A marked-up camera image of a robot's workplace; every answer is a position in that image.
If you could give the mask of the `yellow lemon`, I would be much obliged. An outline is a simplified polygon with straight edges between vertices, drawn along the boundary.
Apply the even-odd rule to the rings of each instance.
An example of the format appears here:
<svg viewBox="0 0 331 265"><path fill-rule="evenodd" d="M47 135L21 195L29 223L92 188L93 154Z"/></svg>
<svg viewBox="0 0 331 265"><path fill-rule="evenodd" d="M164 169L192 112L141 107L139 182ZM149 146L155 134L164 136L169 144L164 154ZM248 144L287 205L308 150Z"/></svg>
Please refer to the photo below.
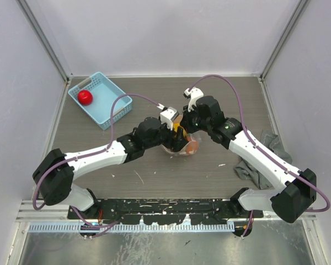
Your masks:
<svg viewBox="0 0 331 265"><path fill-rule="evenodd" d="M177 140L186 139L187 132L179 123L173 124L173 131L174 131L175 139L177 139Z"/></svg>

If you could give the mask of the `clear zip top bag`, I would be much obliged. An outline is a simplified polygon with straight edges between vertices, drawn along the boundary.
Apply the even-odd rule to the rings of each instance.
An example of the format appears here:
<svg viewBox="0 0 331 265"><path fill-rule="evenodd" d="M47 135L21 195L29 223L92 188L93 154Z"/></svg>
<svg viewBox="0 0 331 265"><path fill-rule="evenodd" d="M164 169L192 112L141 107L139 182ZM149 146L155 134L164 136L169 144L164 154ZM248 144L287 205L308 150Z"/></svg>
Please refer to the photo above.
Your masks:
<svg viewBox="0 0 331 265"><path fill-rule="evenodd" d="M171 138L162 149L172 156L190 156L197 152L201 137L198 132L190 134L180 125L183 116L179 115L173 124Z"/></svg>

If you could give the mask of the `orange tangerine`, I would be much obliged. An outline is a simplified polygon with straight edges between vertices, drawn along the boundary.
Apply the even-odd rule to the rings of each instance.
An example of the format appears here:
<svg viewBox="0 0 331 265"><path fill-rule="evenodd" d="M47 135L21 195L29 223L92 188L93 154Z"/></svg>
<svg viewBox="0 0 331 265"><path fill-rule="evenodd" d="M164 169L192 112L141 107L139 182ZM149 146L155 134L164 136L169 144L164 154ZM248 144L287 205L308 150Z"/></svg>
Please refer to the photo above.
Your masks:
<svg viewBox="0 0 331 265"><path fill-rule="evenodd" d="M198 147L199 147L198 141L190 141L182 148L179 154L184 156L193 155L197 152Z"/></svg>

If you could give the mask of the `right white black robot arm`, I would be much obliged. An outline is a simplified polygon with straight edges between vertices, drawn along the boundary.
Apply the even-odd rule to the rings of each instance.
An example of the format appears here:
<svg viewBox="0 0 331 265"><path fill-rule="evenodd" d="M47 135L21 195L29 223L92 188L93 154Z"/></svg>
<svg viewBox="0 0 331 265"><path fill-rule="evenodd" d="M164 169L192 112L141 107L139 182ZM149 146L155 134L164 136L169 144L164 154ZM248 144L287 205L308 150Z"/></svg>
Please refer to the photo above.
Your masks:
<svg viewBox="0 0 331 265"><path fill-rule="evenodd" d="M181 126L188 133L199 130L252 165L272 185L271 189L245 189L235 194L231 211L242 218L251 210L273 211L287 223L295 222L316 200L316 174L300 171L254 138L235 118L225 117L213 96L187 96Z"/></svg>

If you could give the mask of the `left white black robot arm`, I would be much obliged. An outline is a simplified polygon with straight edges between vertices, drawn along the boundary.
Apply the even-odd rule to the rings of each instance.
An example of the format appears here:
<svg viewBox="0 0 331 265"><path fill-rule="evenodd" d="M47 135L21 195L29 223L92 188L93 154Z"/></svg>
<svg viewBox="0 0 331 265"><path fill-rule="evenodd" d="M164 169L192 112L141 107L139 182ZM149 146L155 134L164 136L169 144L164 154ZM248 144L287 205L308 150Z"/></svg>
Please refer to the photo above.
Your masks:
<svg viewBox="0 0 331 265"><path fill-rule="evenodd" d="M66 204L87 219L95 218L100 201L90 189L81 188L74 181L98 169L134 161L146 150L160 145L180 151L188 143L182 119L182 115L172 119L147 117L131 133L108 145L76 153L51 150L33 173L34 199L42 197L47 206Z"/></svg>

